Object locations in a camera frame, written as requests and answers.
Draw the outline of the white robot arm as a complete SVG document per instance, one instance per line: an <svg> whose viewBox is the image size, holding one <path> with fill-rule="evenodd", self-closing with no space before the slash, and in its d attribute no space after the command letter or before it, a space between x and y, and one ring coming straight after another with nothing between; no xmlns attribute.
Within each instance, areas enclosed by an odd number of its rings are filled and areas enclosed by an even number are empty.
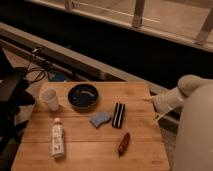
<svg viewBox="0 0 213 171"><path fill-rule="evenodd" d="M172 171L213 171L213 78L182 76L167 92L143 97L156 123L181 107Z"/></svg>

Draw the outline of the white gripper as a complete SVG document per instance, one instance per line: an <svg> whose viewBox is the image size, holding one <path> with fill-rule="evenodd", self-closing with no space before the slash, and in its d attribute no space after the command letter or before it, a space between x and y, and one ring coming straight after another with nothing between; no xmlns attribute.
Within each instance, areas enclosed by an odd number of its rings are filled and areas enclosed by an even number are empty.
<svg viewBox="0 0 213 171"><path fill-rule="evenodd" d="M167 92L156 95L153 97L142 97L142 100L152 101L158 112L155 112L155 117L153 119L153 124L156 124L161 118L165 117L168 112L173 109L180 107L184 104L186 97L180 92L178 88L173 88Z"/></svg>

